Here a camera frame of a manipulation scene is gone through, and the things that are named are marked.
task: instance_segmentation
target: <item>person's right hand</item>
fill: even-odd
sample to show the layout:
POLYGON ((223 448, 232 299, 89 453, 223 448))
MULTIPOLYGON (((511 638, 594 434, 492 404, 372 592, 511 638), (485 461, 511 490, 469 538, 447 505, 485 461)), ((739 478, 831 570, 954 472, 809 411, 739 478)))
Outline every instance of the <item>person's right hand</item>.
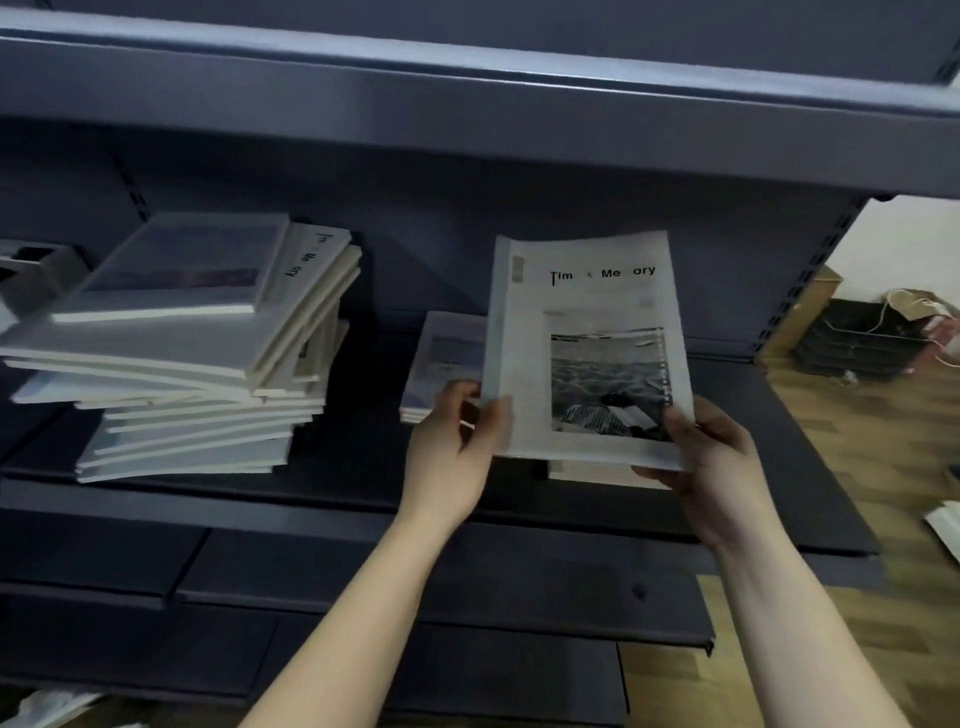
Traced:
POLYGON ((664 416, 689 472, 634 471, 672 489, 694 533, 714 551, 736 553, 785 536, 750 433, 702 397, 695 398, 694 415, 696 425, 676 407, 664 416))

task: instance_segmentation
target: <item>black wire basket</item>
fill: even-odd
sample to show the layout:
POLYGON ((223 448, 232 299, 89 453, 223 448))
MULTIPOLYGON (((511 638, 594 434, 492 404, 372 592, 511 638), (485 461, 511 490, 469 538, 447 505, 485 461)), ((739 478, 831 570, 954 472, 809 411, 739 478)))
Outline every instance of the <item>black wire basket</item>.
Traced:
POLYGON ((929 343, 890 306, 833 299, 791 354, 809 374, 892 379, 929 343))

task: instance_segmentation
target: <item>person's left hand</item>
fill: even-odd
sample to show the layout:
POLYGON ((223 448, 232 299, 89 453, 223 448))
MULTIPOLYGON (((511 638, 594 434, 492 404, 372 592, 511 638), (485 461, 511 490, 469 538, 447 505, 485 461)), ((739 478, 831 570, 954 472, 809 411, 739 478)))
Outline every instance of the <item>person's left hand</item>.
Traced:
POLYGON ((482 410, 468 401, 479 394, 476 382, 451 381, 437 395, 433 412, 414 427, 399 520, 448 537, 476 507, 506 421, 503 400, 482 410))

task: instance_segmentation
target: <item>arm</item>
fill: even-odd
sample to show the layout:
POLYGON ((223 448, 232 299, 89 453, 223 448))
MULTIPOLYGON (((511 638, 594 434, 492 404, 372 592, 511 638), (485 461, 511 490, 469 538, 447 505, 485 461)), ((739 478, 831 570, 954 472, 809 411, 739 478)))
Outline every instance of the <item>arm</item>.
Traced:
POLYGON ((636 469, 672 488, 716 555, 767 725, 909 728, 827 592, 790 543, 753 438, 698 399, 697 424, 666 427, 690 473, 636 469))
POLYGON ((414 429, 393 524, 241 728, 374 726, 447 539, 483 492, 502 421, 499 402, 479 413, 476 385, 454 382, 414 429), (460 422, 476 422, 465 444, 460 422))

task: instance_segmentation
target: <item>hand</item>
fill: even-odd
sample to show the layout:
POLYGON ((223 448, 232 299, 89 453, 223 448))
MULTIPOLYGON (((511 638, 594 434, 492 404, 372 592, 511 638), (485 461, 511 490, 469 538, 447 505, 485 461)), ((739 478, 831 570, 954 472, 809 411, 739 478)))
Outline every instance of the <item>hand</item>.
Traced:
POLYGON ((785 538, 750 433, 702 397, 695 398, 694 414, 696 425, 676 407, 664 416, 690 472, 634 471, 672 489, 694 533, 714 551, 736 553, 757 540, 785 538))
POLYGON ((414 427, 399 520, 416 522, 418 528, 446 538, 476 507, 506 420, 503 400, 492 401, 483 410, 468 401, 479 394, 476 382, 451 381, 437 395, 433 412, 414 427))

